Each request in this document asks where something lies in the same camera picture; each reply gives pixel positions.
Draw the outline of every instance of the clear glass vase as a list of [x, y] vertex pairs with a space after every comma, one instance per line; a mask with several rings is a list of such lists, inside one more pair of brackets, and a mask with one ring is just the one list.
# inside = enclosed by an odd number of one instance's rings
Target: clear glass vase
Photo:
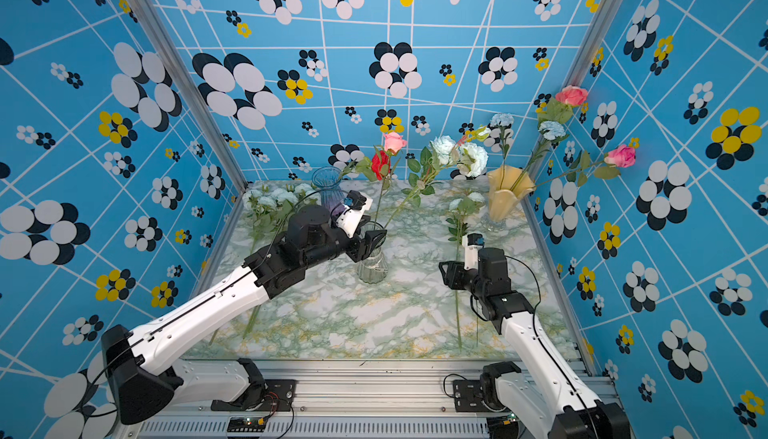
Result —
[[[364, 224], [360, 231], [365, 235], [368, 231], [379, 231], [383, 227], [378, 223]], [[357, 276], [366, 284], [378, 284], [389, 273], [389, 265], [384, 255], [383, 244], [373, 249], [368, 259], [363, 259], [357, 264]]]

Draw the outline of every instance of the metal corner post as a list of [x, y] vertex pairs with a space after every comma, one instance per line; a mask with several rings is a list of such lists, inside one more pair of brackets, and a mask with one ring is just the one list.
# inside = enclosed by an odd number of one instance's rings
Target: metal corner post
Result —
[[211, 115], [203, 97], [197, 92], [192, 78], [187, 73], [184, 61], [174, 46], [174, 41], [168, 35], [168, 30], [160, 21], [151, 0], [128, 0], [130, 8], [139, 18], [139, 24], [147, 34], [149, 41], [157, 51], [157, 54], [163, 60], [163, 64], [168, 69], [168, 73], [173, 77], [179, 94], [187, 103], [187, 108], [192, 117], [194, 117], [200, 131], [208, 141], [210, 147], [216, 152], [221, 161], [224, 171], [232, 179], [238, 192], [245, 192], [248, 182], [245, 179], [243, 171], [237, 165], [230, 148], [225, 146], [220, 140], [221, 131], [216, 125], [213, 115]]

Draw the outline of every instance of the flower pattern wallpaper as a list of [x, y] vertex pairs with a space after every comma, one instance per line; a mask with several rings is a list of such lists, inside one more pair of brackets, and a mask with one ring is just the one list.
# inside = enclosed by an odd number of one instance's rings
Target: flower pattern wallpaper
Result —
[[[602, 0], [150, 1], [222, 140], [258, 181], [343, 167], [388, 132], [418, 155], [496, 112], [518, 117], [503, 140], [514, 144], [508, 163], [524, 165], [536, 111]], [[488, 170], [502, 162], [501, 141], [485, 141]]]
[[571, 137], [637, 162], [529, 198], [582, 334], [637, 437], [768, 437], [768, 0], [624, 0]]
[[104, 437], [101, 335], [190, 297], [237, 191], [126, 0], [0, 3], [0, 437]]

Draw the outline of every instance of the glass vase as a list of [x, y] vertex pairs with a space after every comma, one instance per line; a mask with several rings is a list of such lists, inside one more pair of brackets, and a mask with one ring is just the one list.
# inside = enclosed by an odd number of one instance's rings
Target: glass vase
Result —
[[312, 174], [312, 184], [320, 190], [320, 203], [331, 214], [346, 196], [341, 187], [339, 187], [339, 184], [341, 184], [340, 175], [341, 170], [332, 165], [321, 167]]
[[[368, 231], [380, 231], [383, 227], [378, 223], [367, 223], [360, 228], [362, 235]], [[373, 249], [368, 259], [357, 264], [357, 276], [366, 284], [378, 284], [389, 273], [389, 265], [383, 251], [383, 244]]]

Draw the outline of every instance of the pink rose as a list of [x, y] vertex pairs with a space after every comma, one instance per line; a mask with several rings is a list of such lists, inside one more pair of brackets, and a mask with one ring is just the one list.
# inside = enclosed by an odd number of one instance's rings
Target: pink rose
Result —
[[615, 150], [612, 150], [605, 156], [606, 164], [615, 165], [616, 167], [629, 167], [634, 165], [634, 148], [625, 146], [624, 144], [618, 146]]
[[395, 154], [397, 154], [401, 148], [405, 147], [406, 144], [408, 144], [408, 141], [404, 140], [397, 132], [390, 132], [384, 136], [384, 149], [392, 151]]
[[587, 100], [587, 89], [576, 86], [568, 86], [564, 88], [562, 92], [555, 94], [554, 98], [566, 106], [581, 106], [581, 104]]

